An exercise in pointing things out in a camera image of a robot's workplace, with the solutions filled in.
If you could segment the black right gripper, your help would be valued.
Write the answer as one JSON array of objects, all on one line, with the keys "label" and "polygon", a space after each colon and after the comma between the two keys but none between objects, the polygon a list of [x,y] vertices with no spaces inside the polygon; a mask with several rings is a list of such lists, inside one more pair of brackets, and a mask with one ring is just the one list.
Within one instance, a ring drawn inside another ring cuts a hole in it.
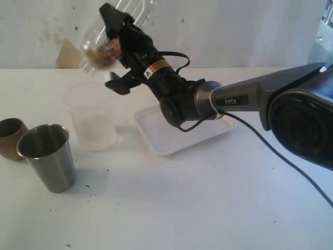
[{"label": "black right gripper", "polygon": [[105,23],[107,37],[120,40],[122,55],[119,61],[130,69],[125,76],[132,78],[131,88],[142,83],[151,89],[176,88],[177,74],[170,65],[158,69],[151,77],[144,75],[154,63],[166,60],[155,48],[151,37],[134,25],[130,14],[115,9],[109,3],[103,4],[99,13]]}]

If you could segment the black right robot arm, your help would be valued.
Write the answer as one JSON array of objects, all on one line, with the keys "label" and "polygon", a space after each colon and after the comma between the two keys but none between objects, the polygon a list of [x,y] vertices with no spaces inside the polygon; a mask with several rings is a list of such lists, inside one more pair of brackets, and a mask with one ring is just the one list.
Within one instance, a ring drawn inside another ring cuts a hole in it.
[{"label": "black right robot arm", "polygon": [[262,127],[288,151],[332,169],[332,67],[317,62],[230,85],[188,81],[173,69],[133,17],[105,3],[99,8],[107,38],[119,45],[116,57],[127,74],[106,82],[120,95],[145,84],[169,125],[201,123],[234,111],[257,111]]}]

